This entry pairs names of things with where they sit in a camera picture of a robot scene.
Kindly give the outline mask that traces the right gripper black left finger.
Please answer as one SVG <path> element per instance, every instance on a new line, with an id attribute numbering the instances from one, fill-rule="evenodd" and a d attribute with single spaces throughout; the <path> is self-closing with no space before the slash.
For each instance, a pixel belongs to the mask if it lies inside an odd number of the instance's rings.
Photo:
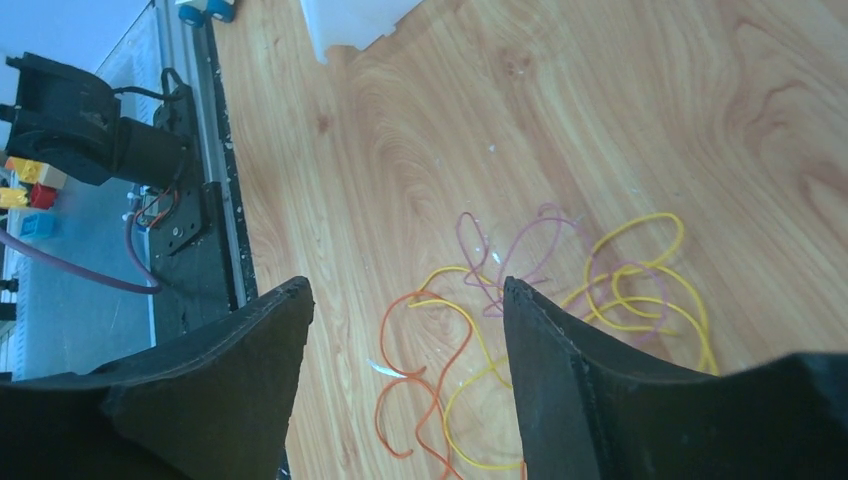
<path id="1" fill-rule="evenodd" d="M 296 276 L 89 373 L 3 382 L 2 477 L 274 478 L 313 318 Z"/>

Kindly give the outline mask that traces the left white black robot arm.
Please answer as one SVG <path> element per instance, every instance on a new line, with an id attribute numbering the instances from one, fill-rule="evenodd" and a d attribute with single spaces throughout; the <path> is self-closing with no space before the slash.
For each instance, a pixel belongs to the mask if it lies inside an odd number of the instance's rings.
<path id="1" fill-rule="evenodd" d="M 122 115 L 121 91 L 98 76 L 29 52 L 5 63 L 19 72 L 13 104 L 1 107 L 7 155 L 95 186 L 117 178 L 165 189 L 185 170 L 188 136 Z"/>

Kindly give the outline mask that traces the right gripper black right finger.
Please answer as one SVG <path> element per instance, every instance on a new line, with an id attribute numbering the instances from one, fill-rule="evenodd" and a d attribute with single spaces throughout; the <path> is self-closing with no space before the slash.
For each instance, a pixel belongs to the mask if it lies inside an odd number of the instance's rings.
<path id="1" fill-rule="evenodd" d="M 843 479 L 847 357 L 726 376 L 677 366 L 508 278 L 503 317 L 532 479 Z"/>

